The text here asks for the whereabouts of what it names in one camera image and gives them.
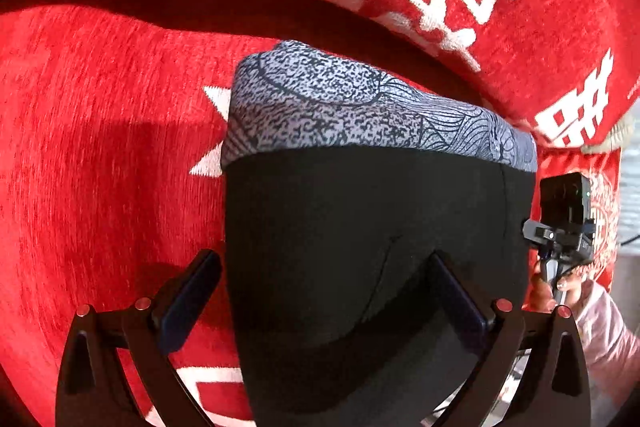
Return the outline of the person's right hand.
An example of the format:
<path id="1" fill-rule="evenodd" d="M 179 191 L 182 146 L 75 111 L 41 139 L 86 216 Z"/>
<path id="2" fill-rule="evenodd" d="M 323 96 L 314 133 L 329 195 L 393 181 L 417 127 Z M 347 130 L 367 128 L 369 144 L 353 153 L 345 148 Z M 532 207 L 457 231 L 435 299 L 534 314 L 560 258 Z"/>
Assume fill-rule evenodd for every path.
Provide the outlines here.
<path id="1" fill-rule="evenodd" d="M 559 290 L 565 295 L 564 305 L 569 307 L 575 315 L 582 307 L 582 284 L 584 280 L 579 274 L 568 273 L 558 282 Z M 559 301 L 553 297 L 553 288 L 544 280 L 540 262 L 534 265 L 532 277 L 529 281 L 529 293 L 524 309 L 533 312 L 550 313 Z"/>

